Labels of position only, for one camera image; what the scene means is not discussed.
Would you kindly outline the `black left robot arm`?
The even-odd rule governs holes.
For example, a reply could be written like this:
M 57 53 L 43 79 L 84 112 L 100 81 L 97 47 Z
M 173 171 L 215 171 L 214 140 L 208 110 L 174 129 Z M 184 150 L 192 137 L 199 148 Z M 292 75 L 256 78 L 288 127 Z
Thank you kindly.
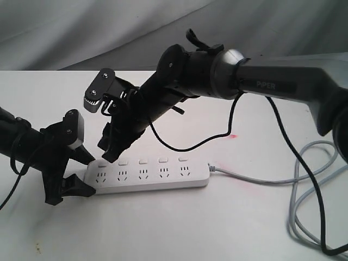
M 96 190 L 76 174 L 65 178 L 69 160 L 84 165 L 94 161 L 84 142 L 84 119 L 77 109 L 62 121 L 35 130 L 29 121 L 1 109 L 1 154 L 10 158 L 18 178 L 34 168 L 42 173 L 45 202 L 57 205 L 65 196 L 90 197 Z

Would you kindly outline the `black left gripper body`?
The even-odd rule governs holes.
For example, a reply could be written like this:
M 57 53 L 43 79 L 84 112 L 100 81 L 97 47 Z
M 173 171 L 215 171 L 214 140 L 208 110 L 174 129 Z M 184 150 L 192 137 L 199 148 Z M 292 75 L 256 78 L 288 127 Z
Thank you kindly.
M 71 151 L 64 143 L 66 126 L 60 121 L 46 128 L 41 128 L 40 133 L 44 137 L 41 173 L 45 202 L 56 206 L 63 201 L 68 185 L 64 174 Z

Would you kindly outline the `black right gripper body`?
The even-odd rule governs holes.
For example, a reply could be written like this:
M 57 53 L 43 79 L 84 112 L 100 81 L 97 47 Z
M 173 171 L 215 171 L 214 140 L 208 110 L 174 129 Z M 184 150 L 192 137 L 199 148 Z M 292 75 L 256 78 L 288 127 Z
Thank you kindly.
M 141 121 L 140 117 L 135 114 L 137 104 L 132 104 L 132 100 L 138 92 L 138 89 L 126 89 L 125 97 L 116 96 L 110 91 L 104 94 L 102 115 L 111 118 L 113 141 L 129 142 L 131 145 L 145 132 L 137 130 Z

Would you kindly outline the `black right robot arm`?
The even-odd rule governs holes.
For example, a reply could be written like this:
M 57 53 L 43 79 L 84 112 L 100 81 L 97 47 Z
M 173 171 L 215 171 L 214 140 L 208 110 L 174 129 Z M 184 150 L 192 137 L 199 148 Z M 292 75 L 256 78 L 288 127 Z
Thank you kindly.
M 192 30 L 186 37 L 196 50 L 169 47 L 139 87 L 101 73 L 111 116 L 98 143 L 103 159 L 114 162 L 179 102 L 201 96 L 234 100 L 244 93 L 306 104 L 318 134 L 332 133 L 339 154 L 347 158 L 346 53 L 246 58 L 221 44 L 207 46 Z

